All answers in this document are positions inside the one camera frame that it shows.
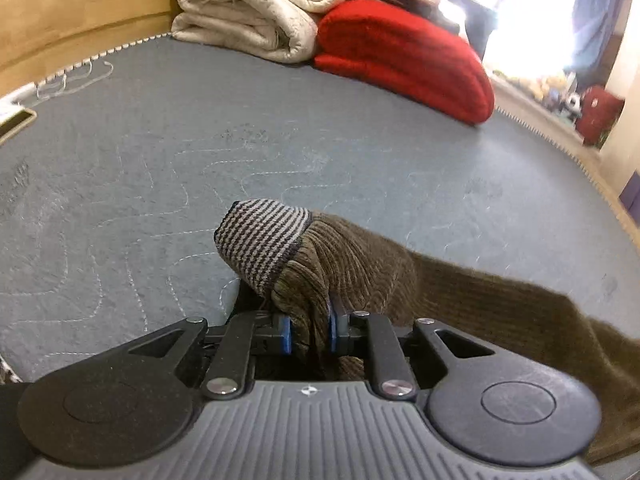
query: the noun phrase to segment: wooden headboard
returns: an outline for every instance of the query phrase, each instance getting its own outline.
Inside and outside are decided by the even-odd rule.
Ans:
[[[101,50],[168,32],[176,0],[0,0],[0,96]]]

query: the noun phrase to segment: blue curtain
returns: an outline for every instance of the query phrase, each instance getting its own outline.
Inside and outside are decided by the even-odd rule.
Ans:
[[[622,0],[575,0],[572,70],[588,72],[597,66],[613,33],[621,5]]]

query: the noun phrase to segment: gray mattress cover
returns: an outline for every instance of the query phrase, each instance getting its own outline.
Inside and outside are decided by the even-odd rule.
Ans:
[[[104,59],[113,73],[69,81],[0,148],[0,353],[24,379],[183,316],[223,322],[238,280],[212,234],[246,197],[563,291],[640,336],[631,241],[577,165],[507,117],[473,128],[169,39]]]

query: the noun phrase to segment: brown ribbed fabric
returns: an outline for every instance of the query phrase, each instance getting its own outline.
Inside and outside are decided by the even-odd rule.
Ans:
[[[315,214],[300,243],[271,298],[318,354],[330,290],[353,310],[386,314],[394,324],[433,317],[587,384],[603,415],[589,462],[640,444],[640,342],[584,316],[567,297],[414,253],[335,216]],[[331,376],[332,364],[323,366]],[[353,378],[362,366],[343,358],[334,371]]]

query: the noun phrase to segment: red object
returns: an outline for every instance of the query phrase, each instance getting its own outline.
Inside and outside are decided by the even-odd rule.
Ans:
[[[407,95],[468,124],[494,111],[476,53],[450,32],[375,0],[350,0],[318,25],[316,68]]]
[[[575,121],[575,129],[587,145],[596,144],[603,132],[609,130],[622,113],[624,99],[607,92],[602,86],[592,86],[582,94],[582,116]]]

